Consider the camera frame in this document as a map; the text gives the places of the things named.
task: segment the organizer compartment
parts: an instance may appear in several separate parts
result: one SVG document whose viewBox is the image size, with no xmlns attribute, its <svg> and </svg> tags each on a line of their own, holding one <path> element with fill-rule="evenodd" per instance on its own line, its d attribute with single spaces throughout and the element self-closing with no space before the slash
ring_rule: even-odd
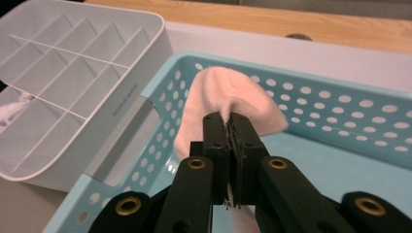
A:
<svg viewBox="0 0 412 233">
<path fill-rule="evenodd" d="M 160 16 L 69 1 L 24 2 L 0 39 L 0 103 L 35 98 L 2 127 L 0 176 L 65 191 L 172 54 Z"/>
<path fill-rule="evenodd" d="M 172 56 L 141 93 L 160 121 L 146 145 L 135 149 L 132 168 L 114 186 L 101 179 L 101 171 L 97 175 L 95 168 L 87 169 L 46 232 L 86 232 L 112 197 L 128 190 L 152 196 L 171 184 L 179 166 L 173 142 L 189 88 L 195 75 L 209 66 L 246 74 L 279 104 L 288 131 L 261 139 L 270 154 L 290 159 L 323 195 L 340 202 L 344 193 L 362 190 L 412 217 L 412 203 L 405 198 L 412 196 L 407 185 L 412 180 L 409 94 L 186 52 Z M 121 142 L 105 146 L 115 149 Z M 231 232 L 229 213 L 215 209 L 213 232 Z"/>
</svg>

